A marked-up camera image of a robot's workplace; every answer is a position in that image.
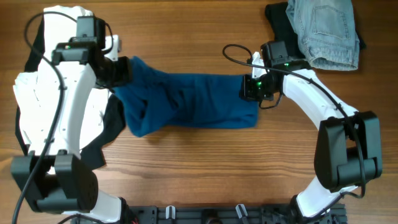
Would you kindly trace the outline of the blue t-shirt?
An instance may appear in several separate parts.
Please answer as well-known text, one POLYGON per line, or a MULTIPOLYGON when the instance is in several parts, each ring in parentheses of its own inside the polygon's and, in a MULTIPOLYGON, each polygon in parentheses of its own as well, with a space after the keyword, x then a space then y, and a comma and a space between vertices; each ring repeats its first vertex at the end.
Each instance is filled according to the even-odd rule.
POLYGON ((138 57, 132 81, 114 88, 127 126, 143 137, 164 126, 242 129, 255 127, 258 106, 239 97, 242 75, 166 73, 138 57))

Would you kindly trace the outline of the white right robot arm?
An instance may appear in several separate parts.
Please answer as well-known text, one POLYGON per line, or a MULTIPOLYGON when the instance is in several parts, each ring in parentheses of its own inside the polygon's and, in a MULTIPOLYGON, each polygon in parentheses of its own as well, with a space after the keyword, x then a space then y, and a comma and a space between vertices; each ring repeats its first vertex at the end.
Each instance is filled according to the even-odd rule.
POLYGON ((283 41, 268 42, 244 62, 240 97, 272 101, 276 93, 294 101, 318 130, 315 177, 290 203, 290 220, 309 223, 330 214, 350 195, 362 198, 382 174, 381 132, 372 111, 360 112, 332 93, 304 58, 290 56, 283 41))

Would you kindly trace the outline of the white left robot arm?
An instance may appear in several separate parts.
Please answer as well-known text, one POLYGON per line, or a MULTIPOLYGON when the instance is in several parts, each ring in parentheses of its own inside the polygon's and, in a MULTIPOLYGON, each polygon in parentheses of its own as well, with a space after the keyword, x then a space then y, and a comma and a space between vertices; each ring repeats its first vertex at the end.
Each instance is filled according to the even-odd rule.
POLYGON ((81 160, 80 133, 84 110, 94 88, 111 89, 132 79, 127 57, 107 58, 105 30, 95 16, 75 20, 76 35, 57 44, 46 62, 55 72, 59 99, 43 149, 15 157, 11 173, 34 212, 69 213, 70 219, 92 223, 134 223, 126 201, 99 190, 98 179, 81 160))

